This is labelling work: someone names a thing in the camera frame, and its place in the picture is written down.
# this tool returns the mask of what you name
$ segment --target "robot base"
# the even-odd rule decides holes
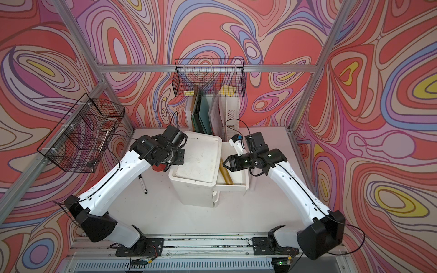
[[[276,252],[273,252],[272,248],[269,246],[268,239],[268,237],[252,238],[254,255],[289,255],[295,257],[299,254],[299,249],[292,247],[281,247],[280,249],[275,249]]]
[[[124,245],[118,245],[115,256],[117,257],[138,257],[138,256],[161,256],[163,249],[163,238],[145,238],[141,237],[133,247],[127,248]]]

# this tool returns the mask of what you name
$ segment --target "black marker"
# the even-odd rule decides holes
[[[141,186],[142,186],[142,189],[144,190],[144,194],[147,194],[146,184],[144,184],[144,180],[142,179],[142,176],[139,175],[138,178],[139,178],[139,181],[141,182]]]

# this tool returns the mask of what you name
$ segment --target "metal vent grille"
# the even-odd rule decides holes
[[[129,260],[107,261],[83,260],[78,261],[74,272],[116,272],[128,270]],[[142,266],[131,266],[131,271],[159,271],[159,270],[242,270],[258,269],[273,270],[270,258],[240,258],[240,259],[157,259],[153,263]]]
[[[149,265],[132,266],[131,270],[238,270],[238,269],[273,269],[269,258],[242,259],[169,259],[155,260]]]
[[[78,261],[74,272],[110,272],[110,271],[129,270],[129,260],[84,260]]]

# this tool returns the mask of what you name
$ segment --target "yellow sponge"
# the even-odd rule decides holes
[[[237,90],[236,87],[223,84],[218,93],[221,95],[225,95],[225,96],[233,96],[235,93],[235,90]]]

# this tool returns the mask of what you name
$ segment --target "black cable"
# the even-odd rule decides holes
[[[73,202],[73,203],[71,203],[71,205],[72,205],[72,204],[77,204],[77,203],[83,202],[83,201],[85,201],[85,200],[88,200],[91,196],[95,195],[96,192],[98,192],[98,191],[99,191],[99,190],[100,190],[104,185],[106,185],[106,183],[108,183],[109,180],[111,180],[111,178],[114,177],[114,175],[115,175],[119,170],[120,170],[120,169],[117,169],[117,170],[116,170],[116,171],[111,175],[111,177],[110,177],[108,180],[106,180],[106,182],[103,183],[103,185],[101,185],[100,188],[98,188],[98,189],[97,189],[95,192],[93,192],[90,196],[86,197],[85,199],[79,200],[79,201],[77,201],[77,202]]]
[[[114,247],[114,245],[117,245],[118,243],[113,243],[112,245],[110,245],[108,248],[109,249],[117,249],[116,247]]]
[[[188,140],[188,136],[187,135],[185,135],[185,142],[181,145],[181,146],[179,146],[178,148],[180,149],[180,148],[183,148],[184,146],[185,146],[185,144],[187,143],[187,140]]]
[[[260,245],[260,246],[263,246],[263,247],[269,247],[268,245],[265,245],[265,244],[255,243],[252,239],[248,239],[247,240],[247,244],[250,245],[250,246]]]
[[[119,171],[119,169],[117,169],[117,170],[116,170],[116,171],[111,175],[111,177],[110,177],[108,180],[106,180],[106,182],[103,183],[103,185],[101,185],[100,188],[97,189],[97,191],[93,192],[90,196],[88,196],[87,199],[89,199],[91,196],[95,195],[96,192],[98,192],[101,188],[103,188],[103,186],[106,185],[106,183],[108,183],[109,180],[111,180],[111,178],[114,177],[114,175],[115,175],[118,171]]]
[[[260,172],[259,174],[253,174],[253,173],[252,173],[252,169],[249,169],[249,173],[250,173],[252,176],[260,176],[260,175],[262,175],[264,172]]]
[[[118,161],[118,168],[121,168],[121,163],[118,160],[118,158],[115,156],[115,154],[110,149],[108,149],[108,151],[115,157],[115,160]]]
[[[178,113],[177,111],[174,112],[173,115],[171,116],[171,119],[170,119],[170,123],[169,123],[169,124],[171,124],[171,122],[173,121],[173,117],[174,117],[175,114],[177,114],[177,120],[176,120],[176,123],[175,123],[175,125],[176,125],[176,127],[177,127],[177,123],[178,123],[178,121],[179,121],[179,113]]]
[[[357,227],[357,226],[354,226],[354,225],[351,225],[351,224],[340,223],[340,222],[338,222],[338,221],[335,221],[334,219],[332,219],[331,217],[329,217],[328,215],[326,215],[323,211],[321,211],[320,208],[319,208],[319,211],[320,211],[321,213],[323,213],[323,215],[325,215],[326,217],[328,217],[329,219],[331,219],[332,221],[334,221],[334,222],[336,222],[336,223],[338,223],[338,224],[342,224],[342,225],[345,225],[345,226],[349,226],[349,227],[356,228],[356,229],[360,230],[360,231],[363,233],[363,241],[361,242],[360,246],[359,246],[357,249],[355,249],[355,250],[353,250],[353,251],[351,251],[351,252],[342,253],[342,254],[335,254],[335,253],[327,252],[328,254],[331,254],[331,255],[334,255],[334,256],[344,256],[344,255],[349,255],[349,254],[352,254],[352,253],[354,253],[354,252],[357,252],[357,251],[358,251],[358,250],[359,250],[359,249],[364,245],[364,242],[365,242],[365,240],[366,240],[366,234],[365,234],[365,232],[364,232],[361,228],[359,228],[359,227]]]
[[[361,242],[361,244],[360,244],[360,246],[356,249],[356,250],[353,250],[353,251],[351,251],[351,252],[347,252],[347,253],[343,253],[343,254],[334,254],[334,253],[330,253],[330,252],[327,252],[328,254],[331,254],[331,255],[334,255],[334,256],[344,256],[344,255],[348,255],[348,254],[352,254],[352,253],[354,253],[354,252],[356,252],[356,251],[358,251],[362,246],[363,246],[363,244],[364,244],[364,241],[365,241],[365,239],[366,239],[366,234],[364,233],[364,231],[361,229],[361,228],[359,228],[359,227],[357,227],[357,226],[354,226],[354,225],[351,225],[351,224],[346,224],[346,223],[341,223],[341,222],[338,222],[338,221],[335,221],[334,219],[332,219],[331,217],[329,217],[328,215],[326,215],[317,205],[316,205],[316,203],[312,200],[312,198],[310,197],[310,195],[306,192],[306,190],[302,187],[302,185],[299,183],[299,182],[297,182],[297,180],[283,167],[283,166],[281,166],[281,165],[279,165],[278,163],[274,163],[274,162],[266,162],[266,163],[270,163],[270,164],[275,164],[275,165],[278,165],[278,166],[280,166],[281,168],[283,168],[284,169],[284,171],[290,176],[290,178],[292,178],[298,185],[299,185],[299,187],[305,192],[305,194],[308,196],[308,198],[311,200],[311,202],[316,206],[316,208],[323,214],[323,215],[325,215],[326,217],[328,217],[329,219],[331,219],[332,221],[334,221],[334,222],[336,222],[336,223],[338,223],[338,224],[342,224],[342,225],[345,225],[345,226],[350,226],[350,227],[353,227],[353,228],[356,228],[356,229],[359,229],[362,233],[363,233],[363,241]]]
[[[131,138],[131,137],[128,137],[126,135],[121,135],[121,134],[113,134],[113,135],[120,135],[120,136],[125,137],[125,138],[130,138],[130,139],[138,140],[138,138]]]
[[[236,129],[234,129],[234,128],[232,128],[232,127],[229,127],[228,125],[226,125],[226,122],[231,121],[231,120],[234,120],[234,119],[241,121],[241,120],[238,119],[238,118],[230,118],[230,119],[228,119],[227,121],[225,121],[225,126],[228,127],[229,129],[232,129],[232,130],[238,132],[241,136],[243,136],[243,134],[242,134],[240,131],[238,131],[238,130],[236,130]]]
[[[60,203],[53,201],[53,203],[55,203],[56,205],[58,205],[64,212],[65,214],[68,216],[68,218],[70,218],[70,220],[78,227],[78,228],[82,228],[75,220],[73,220],[73,218],[71,218],[70,214],[67,213],[67,211],[61,206]]]
[[[286,248],[287,248],[288,255],[291,256],[290,249],[288,247],[286,247]],[[277,263],[277,262],[286,262],[286,261],[289,261],[288,257],[286,259],[276,260],[275,262]]]
[[[290,179],[293,179],[298,185],[299,187],[302,189],[302,191],[306,194],[306,196],[308,196],[308,198],[311,200],[311,202],[320,210],[320,208],[317,206],[317,204],[314,202],[314,200],[311,198],[311,196],[306,192],[306,190],[302,187],[302,185],[294,178],[294,176],[292,176],[282,165],[278,164],[278,163],[274,163],[274,162],[266,162],[269,164],[275,164],[280,166],[281,168],[284,169],[284,171],[290,176]]]
[[[291,270],[296,266],[296,264],[298,263],[298,261],[300,260],[300,258],[302,258],[302,256],[303,256],[303,252],[302,252],[302,254],[299,256],[299,259],[295,262],[295,264],[292,265],[292,266],[290,266],[290,269],[288,270],[288,272],[291,272]]]

